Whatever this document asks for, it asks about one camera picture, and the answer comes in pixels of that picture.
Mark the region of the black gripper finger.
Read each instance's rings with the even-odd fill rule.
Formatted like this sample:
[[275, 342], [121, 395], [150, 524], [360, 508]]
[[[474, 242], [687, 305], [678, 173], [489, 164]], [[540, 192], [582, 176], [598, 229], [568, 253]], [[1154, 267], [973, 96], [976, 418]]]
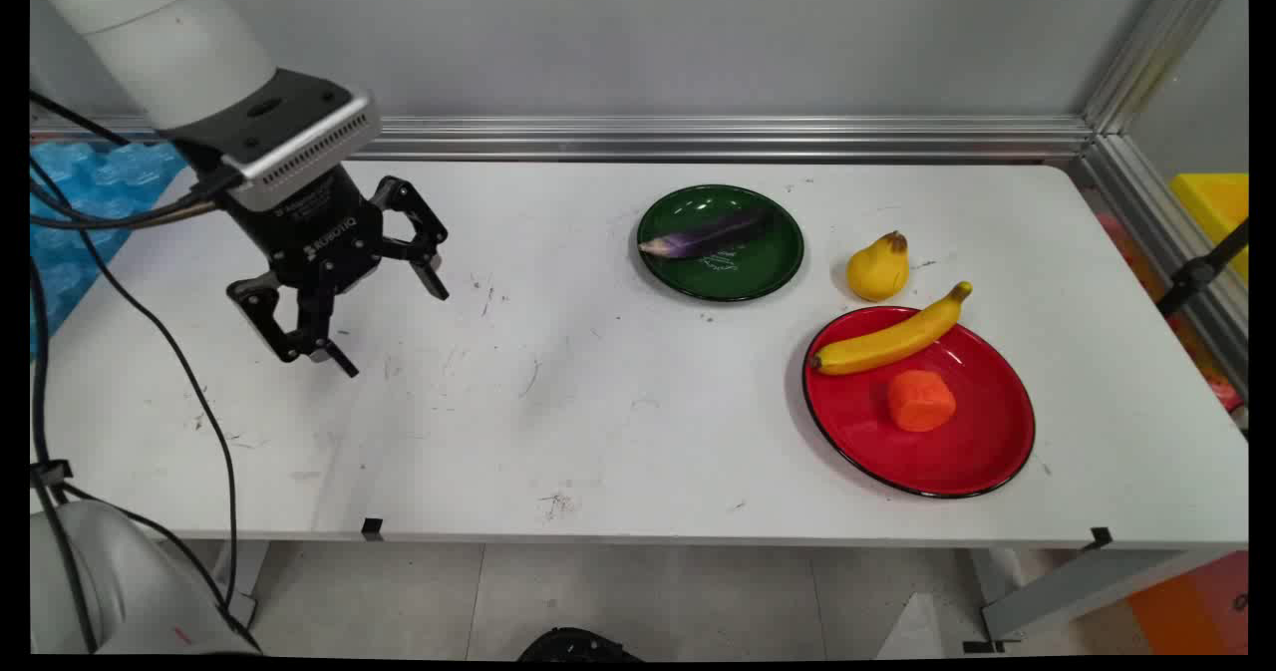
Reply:
[[383, 176], [371, 203], [383, 216], [387, 212], [401, 213], [412, 227], [412, 236], [407, 240], [382, 236], [374, 244], [373, 253], [376, 256], [410, 263], [421, 284], [434, 299], [450, 299], [450, 290], [447, 290], [441, 276], [435, 270], [439, 245], [447, 242], [449, 233], [419, 190], [408, 180]]
[[301, 286], [296, 290], [297, 321], [293, 330], [283, 330], [276, 318], [282, 283], [273, 272], [228, 284], [226, 293], [242, 316], [254, 327], [264, 344], [285, 364], [308, 357], [313, 362], [332, 361], [355, 379], [359, 370], [336, 341], [329, 327], [336, 293], [329, 286]]

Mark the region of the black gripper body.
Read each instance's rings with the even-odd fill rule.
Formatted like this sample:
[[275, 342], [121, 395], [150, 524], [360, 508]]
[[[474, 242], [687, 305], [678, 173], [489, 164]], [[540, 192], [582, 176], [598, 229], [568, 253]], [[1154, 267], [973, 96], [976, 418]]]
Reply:
[[232, 194], [219, 205], [268, 262], [267, 274], [228, 284], [228, 299], [249, 299], [258, 286], [345, 293], [387, 256], [383, 210], [359, 191], [342, 165], [263, 210]]

